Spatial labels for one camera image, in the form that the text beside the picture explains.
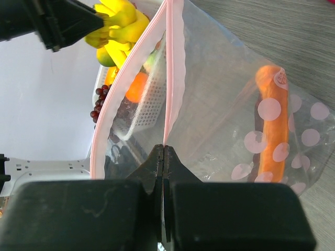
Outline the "orange carrot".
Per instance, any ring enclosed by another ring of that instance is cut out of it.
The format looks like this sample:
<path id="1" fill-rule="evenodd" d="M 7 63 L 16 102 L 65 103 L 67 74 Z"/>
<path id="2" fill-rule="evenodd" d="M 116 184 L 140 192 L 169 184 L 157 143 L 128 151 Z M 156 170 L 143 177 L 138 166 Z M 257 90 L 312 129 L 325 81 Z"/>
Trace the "orange carrot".
<path id="1" fill-rule="evenodd" d="M 288 83 L 285 70 L 279 66 L 265 65 L 257 71 L 255 82 L 261 95 L 257 111 L 263 120 L 263 135 L 267 142 L 260 154 L 258 174 L 269 172 L 272 182 L 279 182 L 289 154 Z"/>

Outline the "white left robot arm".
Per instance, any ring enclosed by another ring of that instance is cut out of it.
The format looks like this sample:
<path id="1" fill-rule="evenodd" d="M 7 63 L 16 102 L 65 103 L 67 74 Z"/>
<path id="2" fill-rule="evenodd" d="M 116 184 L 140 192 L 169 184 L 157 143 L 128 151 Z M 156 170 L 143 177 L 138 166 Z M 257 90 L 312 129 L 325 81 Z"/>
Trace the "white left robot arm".
<path id="1" fill-rule="evenodd" d="M 84 36 L 93 1 L 1 1 L 1 196 L 42 180 L 88 179 L 99 65 Z"/>

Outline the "yellow banana bunch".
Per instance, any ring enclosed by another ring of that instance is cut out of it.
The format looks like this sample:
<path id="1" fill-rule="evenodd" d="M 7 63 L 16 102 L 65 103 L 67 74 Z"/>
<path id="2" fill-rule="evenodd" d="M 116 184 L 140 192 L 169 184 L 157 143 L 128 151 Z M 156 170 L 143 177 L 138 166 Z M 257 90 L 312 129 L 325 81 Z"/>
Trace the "yellow banana bunch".
<path id="1" fill-rule="evenodd" d="M 104 26 L 85 36 L 85 42 L 96 49 L 104 47 L 121 68 L 150 20 L 130 1 L 100 1 L 94 10 Z"/>

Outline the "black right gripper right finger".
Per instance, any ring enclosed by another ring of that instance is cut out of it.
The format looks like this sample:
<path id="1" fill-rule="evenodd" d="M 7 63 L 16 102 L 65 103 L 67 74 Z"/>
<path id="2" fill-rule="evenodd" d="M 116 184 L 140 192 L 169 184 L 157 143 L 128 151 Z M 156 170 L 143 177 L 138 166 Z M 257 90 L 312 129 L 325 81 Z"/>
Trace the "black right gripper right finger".
<path id="1" fill-rule="evenodd" d="M 166 146 L 164 242 L 170 250 L 314 250 L 294 190 L 284 184 L 202 182 Z"/>

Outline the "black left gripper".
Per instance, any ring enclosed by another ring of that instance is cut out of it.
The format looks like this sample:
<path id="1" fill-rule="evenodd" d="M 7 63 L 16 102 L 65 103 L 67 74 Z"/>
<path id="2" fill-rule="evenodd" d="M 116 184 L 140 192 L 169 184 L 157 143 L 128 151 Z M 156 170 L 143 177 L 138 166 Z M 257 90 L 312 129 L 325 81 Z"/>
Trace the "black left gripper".
<path id="1" fill-rule="evenodd" d="M 1 1 L 1 41 L 35 32 L 46 49 L 58 52 L 103 26 L 79 1 Z"/>

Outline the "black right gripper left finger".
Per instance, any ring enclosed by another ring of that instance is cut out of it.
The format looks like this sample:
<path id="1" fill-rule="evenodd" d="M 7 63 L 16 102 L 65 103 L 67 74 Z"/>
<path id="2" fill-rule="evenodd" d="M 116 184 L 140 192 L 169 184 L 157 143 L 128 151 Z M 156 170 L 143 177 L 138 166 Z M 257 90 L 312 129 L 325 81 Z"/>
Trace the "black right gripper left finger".
<path id="1" fill-rule="evenodd" d="M 1 220 L 1 250 L 157 250 L 164 148 L 125 179 L 21 185 Z"/>

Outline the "clear pink-dotted zip bag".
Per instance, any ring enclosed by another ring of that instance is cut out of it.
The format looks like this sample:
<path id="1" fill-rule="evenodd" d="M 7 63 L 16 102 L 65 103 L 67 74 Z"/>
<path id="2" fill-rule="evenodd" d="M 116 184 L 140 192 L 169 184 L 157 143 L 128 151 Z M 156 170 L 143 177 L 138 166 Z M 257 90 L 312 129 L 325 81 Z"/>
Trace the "clear pink-dotted zip bag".
<path id="1" fill-rule="evenodd" d="M 190 1 L 166 3 L 166 98 L 156 126 L 128 141 L 138 163 L 156 144 L 172 146 L 199 179 L 211 182 L 272 182 L 258 174 L 267 142 L 257 107 L 259 68 L 275 65 Z M 281 181 L 297 194 L 320 177 L 334 151 L 334 111 L 288 83 L 289 154 Z M 111 142 L 91 148 L 92 179 L 121 177 L 131 168 L 116 159 Z"/>

